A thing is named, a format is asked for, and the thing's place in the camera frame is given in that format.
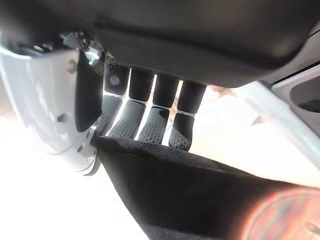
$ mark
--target black cloth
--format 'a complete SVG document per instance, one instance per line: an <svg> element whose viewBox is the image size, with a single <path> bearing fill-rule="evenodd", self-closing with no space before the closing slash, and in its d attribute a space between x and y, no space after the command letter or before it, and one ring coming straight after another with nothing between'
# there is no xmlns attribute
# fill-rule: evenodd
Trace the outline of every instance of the black cloth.
<svg viewBox="0 0 320 240"><path fill-rule="evenodd" d="M150 239L237 239L265 196L296 185L256 177L171 147L98 137L115 189Z"/></svg>

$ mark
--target lens flare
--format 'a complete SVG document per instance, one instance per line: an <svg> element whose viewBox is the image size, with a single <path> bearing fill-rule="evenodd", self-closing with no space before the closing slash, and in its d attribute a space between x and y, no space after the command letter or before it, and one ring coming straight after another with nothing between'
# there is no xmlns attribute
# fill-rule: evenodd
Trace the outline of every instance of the lens flare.
<svg viewBox="0 0 320 240"><path fill-rule="evenodd" d="M248 215L241 240L319 240L320 191L303 187L273 193Z"/></svg>

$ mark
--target black fabric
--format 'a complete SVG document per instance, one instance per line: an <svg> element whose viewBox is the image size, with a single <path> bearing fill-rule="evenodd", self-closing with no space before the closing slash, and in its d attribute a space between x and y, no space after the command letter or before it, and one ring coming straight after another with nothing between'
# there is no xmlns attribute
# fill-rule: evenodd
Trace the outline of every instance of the black fabric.
<svg viewBox="0 0 320 240"><path fill-rule="evenodd" d="M153 240L235 240L261 198L296 187L159 144L98 137L94 145L122 201Z"/></svg>
<svg viewBox="0 0 320 240"><path fill-rule="evenodd" d="M129 97L139 101L148 101L154 74L138 69L131 70Z"/></svg>
<svg viewBox="0 0 320 240"><path fill-rule="evenodd" d="M179 80L175 77L159 74L156 78L153 103L171 108L177 93Z"/></svg>
<svg viewBox="0 0 320 240"><path fill-rule="evenodd" d="M187 113L196 114L206 87L198 83L184 81L176 108Z"/></svg>

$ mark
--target black plastic cover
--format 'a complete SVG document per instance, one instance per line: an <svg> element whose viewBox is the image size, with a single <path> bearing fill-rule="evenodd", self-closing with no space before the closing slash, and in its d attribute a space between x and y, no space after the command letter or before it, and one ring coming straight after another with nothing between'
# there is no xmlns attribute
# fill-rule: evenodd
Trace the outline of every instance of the black plastic cover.
<svg viewBox="0 0 320 240"><path fill-rule="evenodd" d="M90 65L80 51L75 91L75 124L78 132L87 130L101 115L104 76Z"/></svg>

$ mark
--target screw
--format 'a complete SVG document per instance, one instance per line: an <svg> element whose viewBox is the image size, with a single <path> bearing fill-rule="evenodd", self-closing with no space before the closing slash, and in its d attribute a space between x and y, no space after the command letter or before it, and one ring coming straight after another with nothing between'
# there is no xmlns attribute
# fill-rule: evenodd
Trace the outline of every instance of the screw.
<svg viewBox="0 0 320 240"><path fill-rule="evenodd" d="M67 65L66 65L66 70L73 74L76 70L77 70L77 64L76 61L71 59L70 61L68 61Z"/></svg>

